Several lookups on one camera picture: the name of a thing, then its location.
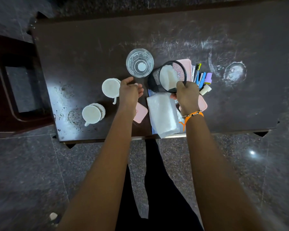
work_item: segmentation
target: mesh pen holder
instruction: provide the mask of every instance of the mesh pen holder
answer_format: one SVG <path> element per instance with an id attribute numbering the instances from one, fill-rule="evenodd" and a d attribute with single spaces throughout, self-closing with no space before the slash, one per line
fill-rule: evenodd
<path id="1" fill-rule="evenodd" d="M 183 84 L 186 84 L 186 70 L 184 68 L 184 66 L 178 62 L 178 61 L 168 61 L 165 64 L 163 64 L 162 66 L 154 69 L 149 77 L 148 77 L 148 87 L 150 90 L 154 91 L 154 92 L 170 92 L 170 93 L 176 93 L 177 92 L 177 88 L 174 87 L 170 90 L 166 90 L 162 84 L 161 84 L 161 80 L 160 80 L 160 72 L 161 69 L 163 68 L 163 66 L 166 65 L 170 65 L 172 66 L 172 68 L 177 72 L 177 76 L 179 81 L 182 81 Z"/>

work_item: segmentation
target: ceramic cup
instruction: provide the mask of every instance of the ceramic cup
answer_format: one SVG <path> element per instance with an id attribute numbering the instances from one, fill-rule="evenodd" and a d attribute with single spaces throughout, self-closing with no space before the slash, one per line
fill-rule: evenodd
<path id="1" fill-rule="evenodd" d="M 85 126 L 99 122 L 105 117 L 105 113 L 106 110 L 101 104 L 93 103 L 86 106 L 82 112 L 83 119 L 86 121 Z"/>
<path id="2" fill-rule="evenodd" d="M 105 96 L 115 99 L 113 104 L 117 103 L 117 97 L 119 97 L 120 83 L 121 81 L 117 78 L 109 78 L 106 79 L 102 84 L 102 91 Z"/>

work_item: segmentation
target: beaded bracelet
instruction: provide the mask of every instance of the beaded bracelet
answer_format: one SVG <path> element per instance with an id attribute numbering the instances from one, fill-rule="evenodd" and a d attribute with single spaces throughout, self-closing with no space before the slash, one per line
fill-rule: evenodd
<path id="1" fill-rule="evenodd" d="M 189 115 L 183 116 L 183 117 L 185 118 L 184 124 L 183 124 L 182 122 L 179 122 L 179 123 L 181 123 L 181 124 L 183 125 L 183 131 L 184 131 L 184 129 L 185 129 L 185 126 L 186 126 L 187 121 L 188 121 L 192 116 L 195 116 L 195 115 L 197 115 L 197 114 L 200 114 L 201 116 L 203 116 L 203 113 L 201 112 L 201 110 L 198 111 L 198 112 L 194 112 L 194 113 L 191 113 L 191 114 L 189 114 Z"/>

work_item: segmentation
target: leg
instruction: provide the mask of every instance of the leg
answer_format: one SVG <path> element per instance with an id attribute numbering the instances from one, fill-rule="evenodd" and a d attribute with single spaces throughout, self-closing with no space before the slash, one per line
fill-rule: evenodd
<path id="1" fill-rule="evenodd" d="M 139 216 L 134 199 L 133 189 L 131 187 L 131 175 L 129 167 L 127 166 L 116 230 L 129 230 L 131 224 L 138 224 L 140 222 L 141 217 Z"/>
<path id="2" fill-rule="evenodd" d="M 146 140 L 146 152 L 144 184 L 149 200 L 149 220 L 172 229 L 203 230 L 197 215 L 168 176 L 155 140 Z"/>

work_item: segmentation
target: dark wooden table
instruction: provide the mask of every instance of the dark wooden table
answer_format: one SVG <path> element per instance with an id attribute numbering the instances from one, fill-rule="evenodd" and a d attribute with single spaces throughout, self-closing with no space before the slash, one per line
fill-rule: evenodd
<path id="1" fill-rule="evenodd" d="M 129 76 L 128 53 L 145 48 L 158 67 L 189 58 L 213 73 L 204 111 L 213 133 L 275 128 L 289 76 L 289 0 L 241 1 L 147 10 L 91 19 L 49 19 L 33 30 L 62 142 L 102 141 L 118 108 L 102 93 L 107 78 Z M 232 69 L 243 75 L 233 76 Z M 136 79 L 146 86 L 145 79 Z M 139 99 L 145 106 L 146 97 Z M 82 109 L 100 103 L 105 118 L 85 127 Z M 149 115 L 133 137 L 152 137 Z"/>

